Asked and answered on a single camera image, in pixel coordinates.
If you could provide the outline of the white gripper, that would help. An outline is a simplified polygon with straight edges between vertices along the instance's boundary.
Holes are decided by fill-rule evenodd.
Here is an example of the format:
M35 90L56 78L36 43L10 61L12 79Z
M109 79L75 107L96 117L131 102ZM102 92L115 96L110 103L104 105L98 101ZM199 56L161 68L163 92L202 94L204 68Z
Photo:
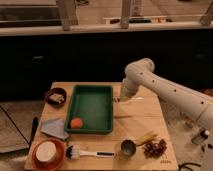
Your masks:
M124 78L121 83L120 102L126 102L131 99L139 90L139 85L129 78Z

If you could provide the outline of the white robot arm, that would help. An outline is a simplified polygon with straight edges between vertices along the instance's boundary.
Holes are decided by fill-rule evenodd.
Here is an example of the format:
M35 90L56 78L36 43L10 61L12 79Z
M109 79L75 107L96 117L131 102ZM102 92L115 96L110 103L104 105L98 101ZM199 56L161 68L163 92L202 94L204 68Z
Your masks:
M213 131L213 97L159 77L153 73L154 68L154 62L149 58L129 63L124 70L120 100L131 99L139 87L144 86L176 105L202 127Z

